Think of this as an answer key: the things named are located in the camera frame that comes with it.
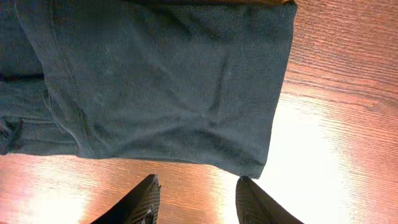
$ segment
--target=wooden table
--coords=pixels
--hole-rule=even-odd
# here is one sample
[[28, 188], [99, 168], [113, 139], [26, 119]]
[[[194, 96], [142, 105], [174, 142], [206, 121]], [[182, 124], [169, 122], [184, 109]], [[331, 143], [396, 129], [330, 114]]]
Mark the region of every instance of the wooden table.
[[[398, 223], [396, 0], [298, 0], [259, 185], [304, 223]], [[237, 177], [212, 166], [0, 157], [0, 223], [89, 223], [146, 175], [159, 223], [237, 223]]]

